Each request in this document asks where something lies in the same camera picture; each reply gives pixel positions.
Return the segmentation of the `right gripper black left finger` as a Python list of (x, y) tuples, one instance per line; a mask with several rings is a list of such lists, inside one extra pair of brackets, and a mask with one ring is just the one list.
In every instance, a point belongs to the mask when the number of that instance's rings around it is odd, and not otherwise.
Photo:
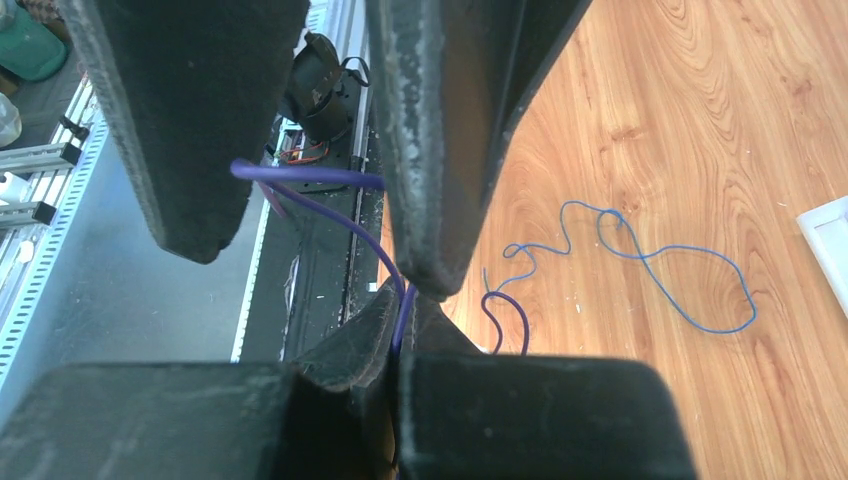
[(366, 306), (287, 362), (78, 364), (39, 379), (1, 434), (5, 479), (386, 479), (399, 307)]

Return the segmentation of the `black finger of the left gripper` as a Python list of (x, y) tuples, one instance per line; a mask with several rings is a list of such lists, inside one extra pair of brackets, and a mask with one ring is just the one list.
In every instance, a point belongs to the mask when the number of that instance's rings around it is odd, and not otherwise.
[(513, 134), (585, 1), (370, 1), (394, 252), (421, 294), (462, 287)]
[(62, 1), (147, 227), (200, 264), (234, 239), (305, 27), (306, 1)]

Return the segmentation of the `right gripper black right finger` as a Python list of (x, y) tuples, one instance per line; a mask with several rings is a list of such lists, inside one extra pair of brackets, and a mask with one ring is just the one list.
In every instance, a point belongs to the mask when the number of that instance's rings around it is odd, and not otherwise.
[(481, 352), (427, 298), (401, 303), (402, 479), (693, 479), (671, 393), (625, 359)]

